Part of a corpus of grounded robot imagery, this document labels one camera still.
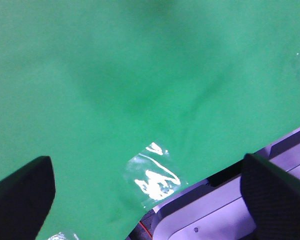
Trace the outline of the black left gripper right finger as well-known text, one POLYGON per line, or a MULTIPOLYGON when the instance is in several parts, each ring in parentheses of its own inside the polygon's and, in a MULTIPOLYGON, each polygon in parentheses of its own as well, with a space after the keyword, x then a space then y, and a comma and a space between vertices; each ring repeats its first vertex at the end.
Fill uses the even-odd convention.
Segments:
POLYGON ((240 192, 256 225, 256 240, 300 240, 300 179, 247 153, 242 160, 240 192))

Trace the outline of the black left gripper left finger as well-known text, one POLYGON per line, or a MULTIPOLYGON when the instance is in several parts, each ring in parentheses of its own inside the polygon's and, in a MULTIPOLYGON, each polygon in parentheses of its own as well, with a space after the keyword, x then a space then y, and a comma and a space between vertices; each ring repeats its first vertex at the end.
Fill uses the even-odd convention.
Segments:
POLYGON ((49 156, 39 156, 0 181, 0 240, 34 240, 56 195, 49 156))

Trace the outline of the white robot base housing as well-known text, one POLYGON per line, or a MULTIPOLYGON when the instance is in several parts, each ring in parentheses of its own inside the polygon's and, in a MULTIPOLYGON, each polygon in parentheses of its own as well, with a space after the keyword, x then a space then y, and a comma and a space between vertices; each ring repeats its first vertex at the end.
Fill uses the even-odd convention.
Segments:
MULTIPOLYGON (((300 179, 300 127, 256 154, 300 179)), ((241 161, 149 210, 128 240, 247 239, 255 223, 240 192, 241 161)))

